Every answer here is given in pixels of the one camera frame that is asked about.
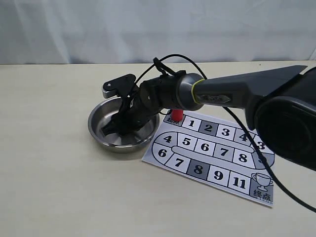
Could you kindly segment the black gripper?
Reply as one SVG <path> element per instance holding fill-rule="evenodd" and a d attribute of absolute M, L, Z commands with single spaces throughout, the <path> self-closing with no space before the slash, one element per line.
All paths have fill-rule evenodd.
<path fill-rule="evenodd" d="M 129 98 L 123 100 L 123 108 L 101 127 L 101 132 L 104 136 L 126 135 L 140 130 L 163 109 L 183 110 L 177 95 L 179 83 L 180 77 L 176 76 L 143 81 Z"/>

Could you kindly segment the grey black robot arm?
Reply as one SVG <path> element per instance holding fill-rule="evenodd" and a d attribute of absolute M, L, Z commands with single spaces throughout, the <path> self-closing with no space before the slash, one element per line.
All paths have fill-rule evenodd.
<path fill-rule="evenodd" d="M 196 111 L 203 105 L 244 110 L 255 130 L 280 157 L 309 169 L 316 167 L 316 70 L 294 65 L 205 79 L 156 64 L 160 76 L 135 85 L 128 74 L 104 83 L 105 97 L 122 104 L 101 128 L 103 135 L 137 131 L 163 109 Z"/>

